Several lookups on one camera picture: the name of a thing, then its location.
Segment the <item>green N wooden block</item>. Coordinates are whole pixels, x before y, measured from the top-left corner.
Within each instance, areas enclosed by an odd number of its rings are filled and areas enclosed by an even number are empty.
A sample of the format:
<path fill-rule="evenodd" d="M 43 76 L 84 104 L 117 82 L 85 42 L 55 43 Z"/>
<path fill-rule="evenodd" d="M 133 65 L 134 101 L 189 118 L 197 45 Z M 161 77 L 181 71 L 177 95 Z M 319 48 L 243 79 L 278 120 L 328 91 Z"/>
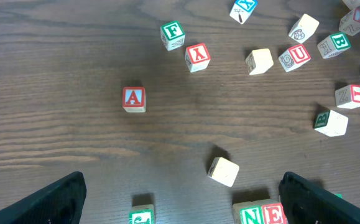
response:
<path fill-rule="evenodd" d="M 235 224 L 264 224 L 261 206 L 264 201 L 241 202 L 233 204 Z"/>

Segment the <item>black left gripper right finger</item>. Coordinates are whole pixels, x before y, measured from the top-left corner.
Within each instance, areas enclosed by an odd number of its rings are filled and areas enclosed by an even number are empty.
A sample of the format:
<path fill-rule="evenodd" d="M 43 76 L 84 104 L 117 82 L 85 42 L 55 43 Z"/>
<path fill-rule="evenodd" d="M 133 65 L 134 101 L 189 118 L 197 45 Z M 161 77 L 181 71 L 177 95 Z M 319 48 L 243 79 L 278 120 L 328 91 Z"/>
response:
<path fill-rule="evenodd" d="M 294 172 L 284 174 L 279 193 L 289 223 L 360 224 L 360 208 Z"/>

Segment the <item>red E wooden block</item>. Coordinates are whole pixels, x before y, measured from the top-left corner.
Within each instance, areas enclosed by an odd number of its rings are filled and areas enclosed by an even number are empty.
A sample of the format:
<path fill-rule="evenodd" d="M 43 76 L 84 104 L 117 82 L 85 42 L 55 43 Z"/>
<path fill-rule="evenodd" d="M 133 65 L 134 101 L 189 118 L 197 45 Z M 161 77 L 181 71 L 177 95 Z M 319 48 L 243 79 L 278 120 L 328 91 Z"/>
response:
<path fill-rule="evenodd" d="M 265 224 L 287 224 L 283 206 L 275 200 L 262 200 L 261 209 Z"/>

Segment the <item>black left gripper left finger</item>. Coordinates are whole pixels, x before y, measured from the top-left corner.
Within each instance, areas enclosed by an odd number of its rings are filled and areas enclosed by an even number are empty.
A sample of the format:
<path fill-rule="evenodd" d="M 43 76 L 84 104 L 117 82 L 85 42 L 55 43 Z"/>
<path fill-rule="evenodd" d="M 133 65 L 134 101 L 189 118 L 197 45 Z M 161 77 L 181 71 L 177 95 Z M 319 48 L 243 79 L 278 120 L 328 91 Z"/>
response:
<path fill-rule="evenodd" d="M 86 184 L 76 171 L 0 210 L 1 224 L 79 224 Z"/>

